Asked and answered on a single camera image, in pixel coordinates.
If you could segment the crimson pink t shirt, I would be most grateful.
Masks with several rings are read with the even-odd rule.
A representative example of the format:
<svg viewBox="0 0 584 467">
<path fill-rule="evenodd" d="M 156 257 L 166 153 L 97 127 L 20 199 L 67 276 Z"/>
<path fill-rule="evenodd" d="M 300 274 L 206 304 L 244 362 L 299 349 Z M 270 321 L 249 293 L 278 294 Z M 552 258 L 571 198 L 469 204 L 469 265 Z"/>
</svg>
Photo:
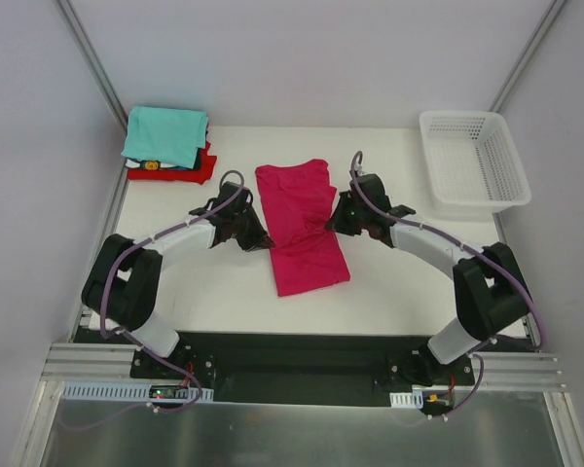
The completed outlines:
<svg viewBox="0 0 584 467">
<path fill-rule="evenodd" d="M 255 169 L 276 292 L 289 297 L 350 281 L 336 234 L 326 229 L 337 193 L 325 160 Z"/>
</svg>

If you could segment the white plastic basket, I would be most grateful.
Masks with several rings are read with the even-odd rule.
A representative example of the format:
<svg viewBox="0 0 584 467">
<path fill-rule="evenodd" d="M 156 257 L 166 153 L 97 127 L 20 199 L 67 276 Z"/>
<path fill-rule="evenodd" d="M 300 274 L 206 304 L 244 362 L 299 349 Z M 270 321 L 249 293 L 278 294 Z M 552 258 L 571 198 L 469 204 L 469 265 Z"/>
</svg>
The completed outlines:
<svg viewBox="0 0 584 467">
<path fill-rule="evenodd" d="M 431 199 L 438 212 L 479 218 L 530 203 L 529 182 L 501 115 L 425 111 L 419 124 Z"/>
</svg>

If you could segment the folded dark printed t shirt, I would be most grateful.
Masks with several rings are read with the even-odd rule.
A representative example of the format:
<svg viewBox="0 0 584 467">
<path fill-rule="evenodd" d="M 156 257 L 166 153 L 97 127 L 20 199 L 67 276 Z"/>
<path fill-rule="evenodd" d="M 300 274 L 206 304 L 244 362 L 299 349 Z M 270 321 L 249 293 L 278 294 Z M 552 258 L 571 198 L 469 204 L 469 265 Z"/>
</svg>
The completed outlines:
<svg viewBox="0 0 584 467">
<path fill-rule="evenodd" d="M 125 166 L 129 170 L 136 170 L 137 172 L 185 172 L 193 171 L 192 168 L 187 168 L 181 165 L 174 165 L 167 162 L 160 162 L 156 160 L 139 161 L 135 159 L 126 159 Z"/>
</svg>

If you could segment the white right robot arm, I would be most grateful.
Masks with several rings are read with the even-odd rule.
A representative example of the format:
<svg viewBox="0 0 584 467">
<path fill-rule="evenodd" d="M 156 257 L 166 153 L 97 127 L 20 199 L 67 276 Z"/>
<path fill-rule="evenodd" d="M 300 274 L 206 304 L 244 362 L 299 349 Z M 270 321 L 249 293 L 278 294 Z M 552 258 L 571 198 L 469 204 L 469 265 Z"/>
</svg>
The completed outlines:
<svg viewBox="0 0 584 467">
<path fill-rule="evenodd" d="M 456 317 L 399 366 L 401 377 L 423 386 L 441 383 L 454 362 L 533 312 L 533 300 L 512 250 L 504 243 L 474 247 L 426 222 L 400 204 L 392 206 L 376 174 L 350 173 L 349 189 L 326 228 L 348 236 L 368 234 L 409 253 L 452 280 Z"/>
</svg>

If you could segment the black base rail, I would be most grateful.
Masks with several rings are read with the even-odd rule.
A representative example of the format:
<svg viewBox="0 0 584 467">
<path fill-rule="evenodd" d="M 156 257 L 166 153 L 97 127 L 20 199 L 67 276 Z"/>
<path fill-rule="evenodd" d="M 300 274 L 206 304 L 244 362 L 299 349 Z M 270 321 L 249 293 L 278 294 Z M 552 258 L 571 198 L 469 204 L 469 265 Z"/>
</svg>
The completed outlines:
<svg viewBox="0 0 584 467">
<path fill-rule="evenodd" d="M 418 387 L 456 404 L 456 392 L 476 392 L 481 375 L 471 357 L 434 363 L 424 337 L 184 332 L 166 357 L 134 343 L 130 376 L 175 380 L 222 403 L 386 407 L 390 397 Z"/>
</svg>

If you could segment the folded teal t shirt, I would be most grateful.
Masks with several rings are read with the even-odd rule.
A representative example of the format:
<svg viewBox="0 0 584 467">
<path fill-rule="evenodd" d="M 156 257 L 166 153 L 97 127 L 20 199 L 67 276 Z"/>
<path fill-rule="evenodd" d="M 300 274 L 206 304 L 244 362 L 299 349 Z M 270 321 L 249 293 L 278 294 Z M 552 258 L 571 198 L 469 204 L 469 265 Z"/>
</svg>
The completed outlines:
<svg viewBox="0 0 584 467">
<path fill-rule="evenodd" d="M 208 116 L 203 111 L 134 106 L 122 156 L 194 168 L 205 148 Z"/>
</svg>

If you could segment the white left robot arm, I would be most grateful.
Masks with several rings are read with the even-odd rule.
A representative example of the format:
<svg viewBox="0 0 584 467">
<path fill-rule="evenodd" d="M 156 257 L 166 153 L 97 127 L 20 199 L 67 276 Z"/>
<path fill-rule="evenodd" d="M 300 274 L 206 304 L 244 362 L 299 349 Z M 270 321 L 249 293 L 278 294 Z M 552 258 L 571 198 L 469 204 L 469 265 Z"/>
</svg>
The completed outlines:
<svg viewBox="0 0 584 467">
<path fill-rule="evenodd" d="M 160 233 L 139 241 L 118 233 L 99 250 L 81 293 L 100 327 L 128 332 L 154 352 L 152 365 L 163 377 L 179 377 L 188 365 L 188 343 L 156 311 L 165 269 L 233 239 L 245 252 L 274 246 L 253 208 L 249 189 L 225 182 L 205 206 Z"/>
</svg>

